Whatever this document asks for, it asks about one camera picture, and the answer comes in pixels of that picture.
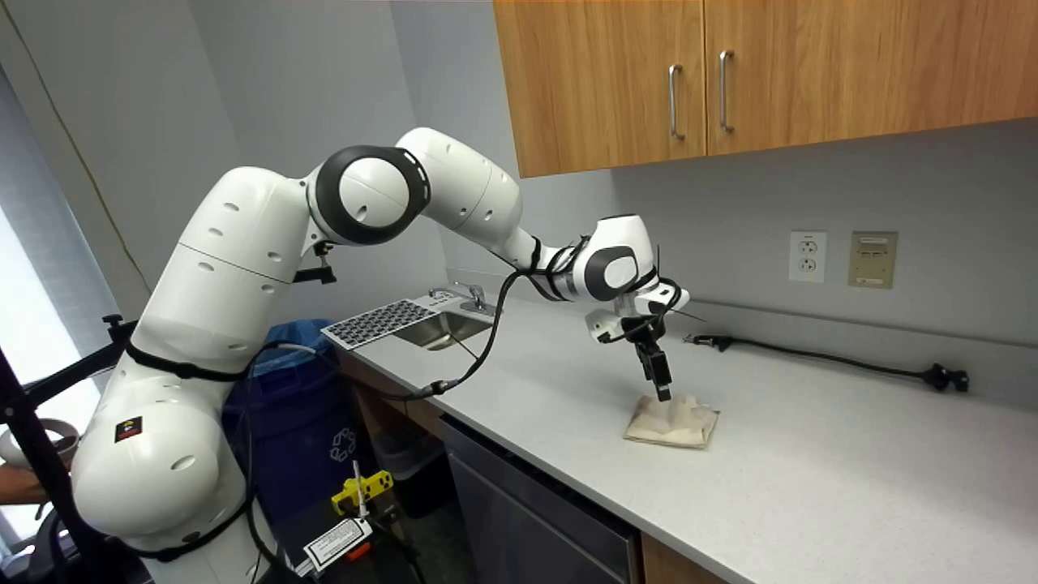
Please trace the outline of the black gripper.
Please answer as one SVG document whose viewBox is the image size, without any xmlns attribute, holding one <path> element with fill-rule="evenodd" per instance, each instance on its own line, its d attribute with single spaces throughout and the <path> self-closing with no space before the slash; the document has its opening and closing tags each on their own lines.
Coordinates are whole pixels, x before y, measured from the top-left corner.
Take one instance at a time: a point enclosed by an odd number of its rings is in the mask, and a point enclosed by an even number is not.
<svg viewBox="0 0 1038 584">
<path fill-rule="evenodd" d="M 635 348 L 635 358 L 645 371 L 645 378 L 651 382 L 651 392 L 658 402 L 671 398 L 671 377 L 663 371 L 670 367 L 665 350 L 658 348 L 658 338 L 665 335 L 665 318 L 658 311 L 648 313 L 626 313 L 620 320 L 622 338 Z"/>
</svg>

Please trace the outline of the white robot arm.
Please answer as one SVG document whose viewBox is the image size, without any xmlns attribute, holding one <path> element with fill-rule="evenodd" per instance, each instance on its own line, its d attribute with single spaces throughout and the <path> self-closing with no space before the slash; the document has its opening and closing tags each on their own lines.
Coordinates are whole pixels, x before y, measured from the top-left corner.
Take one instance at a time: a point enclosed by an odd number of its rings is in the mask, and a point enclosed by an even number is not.
<svg viewBox="0 0 1038 584">
<path fill-rule="evenodd" d="M 432 216 L 553 303 L 606 303 L 620 327 L 687 303 L 642 216 L 603 216 L 553 245 L 521 227 L 519 185 L 469 142 L 414 127 L 345 145 L 306 175 L 228 170 L 179 234 L 72 460 L 81 519 L 152 584 L 260 584 L 274 530 L 225 430 L 234 385 L 274 350 L 301 260 L 373 245 Z"/>
</svg>

